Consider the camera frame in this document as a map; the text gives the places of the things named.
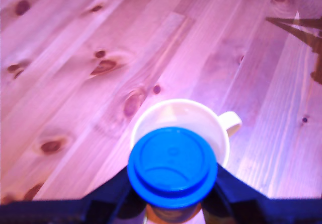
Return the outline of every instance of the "wooden floor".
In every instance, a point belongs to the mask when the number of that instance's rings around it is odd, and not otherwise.
[[[266,17],[321,16],[321,0],[1,0],[2,203],[90,192],[127,164],[138,117],[170,98],[240,116],[238,178],[320,197],[322,33],[293,26],[314,49]]]

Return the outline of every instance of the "mug rim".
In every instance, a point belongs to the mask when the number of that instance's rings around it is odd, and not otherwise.
[[[189,104],[189,105],[194,105],[195,107],[199,107],[202,110],[206,111],[208,114],[210,114],[216,120],[216,122],[220,126],[221,133],[223,134],[224,141],[225,141],[224,144],[225,144],[225,147],[226,147],[225,155],[224,155],[223,162],[222,162],[221,165],[223,167],[226,167],[227,162],[228,162],[228,158],[229,158],[229,153],[230,153],[230,142],[229,142],[229,137],[228,137],[227,131],[220,124],[219,116],[216,113],[214,113],[209,107],[207,107],[207,106],[205,106],[205,105],[203,105],[203,104],[201,104],[199,102],[190,100],[190,99],[174,98],[174,99],[163,100],[163,101],[160,101],[160,102],[150,106],[148,109],[146,109],[142,113],[142,115],[139,117],[137,122],[135,123],[135,125],[133,127],[133,130],[131,132],[131,138],[130,138],[130,144],[131,144],[130,147],[131,147],[131,149],[133,149],[133,147],[135,145],[135,143],[134,143],[135,134],[137,133],[137,130],[138,130],[139,126],[141,125],[141,123],[143,122],[143,120],[150,113],[152,113],[153,111],[157,110],[158,108],[160,108],[160,107],[162,107],[164,105],[167,105],[167,104],[172,104],[172,103],[186,103],[186,104]]]

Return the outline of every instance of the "blue round lid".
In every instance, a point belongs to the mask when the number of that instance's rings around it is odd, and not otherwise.
[[[154,130],[134,146],[127,166],[134,190],[148,203],[182,208],[202,200],[217,176],[211,146],[179,127]]]

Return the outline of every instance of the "white ceramic cup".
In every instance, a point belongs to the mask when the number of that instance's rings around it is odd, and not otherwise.
[[[147,133],[163,127],[182,127],[202,136],[215,152],[217,162],[226,166],[229,136],[241,127],[234,112],[216,115],[210,108],[188,99],[171,99],[148,108],[136,122],[131,134],[131,149]]]

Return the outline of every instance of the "blue plastic cap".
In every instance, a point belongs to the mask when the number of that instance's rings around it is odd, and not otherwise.
[[[148,203],[183,208],[209,193],[217,176],[217,161],[201,136],[184,128],[166,127],[136,143],[127,171],[134,190]]]

